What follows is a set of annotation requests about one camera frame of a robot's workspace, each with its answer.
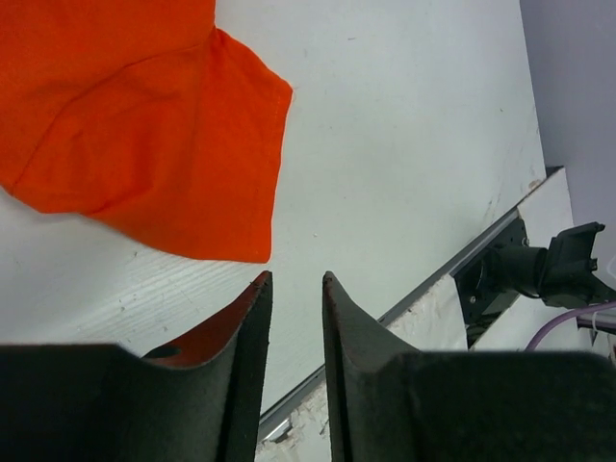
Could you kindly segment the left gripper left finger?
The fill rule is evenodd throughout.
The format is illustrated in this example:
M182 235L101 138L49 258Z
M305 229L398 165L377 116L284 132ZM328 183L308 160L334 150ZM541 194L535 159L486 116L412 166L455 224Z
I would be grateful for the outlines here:
M250 461L272 311L261 273L143 356L117 345L1 349L5 461Z

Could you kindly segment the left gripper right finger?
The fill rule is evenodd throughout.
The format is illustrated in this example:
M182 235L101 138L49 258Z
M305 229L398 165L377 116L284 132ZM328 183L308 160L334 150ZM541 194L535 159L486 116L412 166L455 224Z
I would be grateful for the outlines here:
M422 351L322 280L335 461L611 461L615 370L574 351Z

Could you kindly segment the orange t shirt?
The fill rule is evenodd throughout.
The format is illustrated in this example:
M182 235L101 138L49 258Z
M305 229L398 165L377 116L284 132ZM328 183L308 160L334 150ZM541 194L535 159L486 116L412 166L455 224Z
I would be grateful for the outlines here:
M5 1L1 185L199 260L265 263L291 86L212 1Z

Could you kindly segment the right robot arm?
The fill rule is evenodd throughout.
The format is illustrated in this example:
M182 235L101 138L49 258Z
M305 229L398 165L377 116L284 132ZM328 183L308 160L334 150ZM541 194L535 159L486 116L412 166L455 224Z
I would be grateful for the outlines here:
M482 281L498 293L514 292L568 310L613 302L615 290L595 275L598 260L592 256L604 229L594 221L560 232L547 247L497 246L487 252Z

